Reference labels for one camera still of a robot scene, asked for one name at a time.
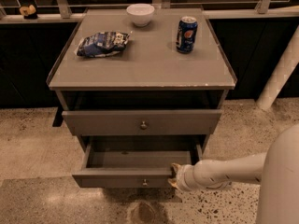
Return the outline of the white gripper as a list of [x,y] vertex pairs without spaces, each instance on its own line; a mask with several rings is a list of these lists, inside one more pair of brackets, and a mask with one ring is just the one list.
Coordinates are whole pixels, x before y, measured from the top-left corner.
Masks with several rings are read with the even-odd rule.
[[176,175],[176,178],[169,178],[168,183],[173,188],[181,191],[195,191],[200,189],[199,184],[195,181],[193,176],[193,165],[180,165],[178,163],[172,163],[171,167]]

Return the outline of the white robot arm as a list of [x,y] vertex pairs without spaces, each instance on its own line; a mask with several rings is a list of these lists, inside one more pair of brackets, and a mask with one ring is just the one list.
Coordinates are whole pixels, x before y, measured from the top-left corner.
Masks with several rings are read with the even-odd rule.
[[299,132],[280,134],[267,152],[229,161],[201,160],[172,168],[181,191],[221,189],[231,182],[260,186],[256,224],[299,224]]

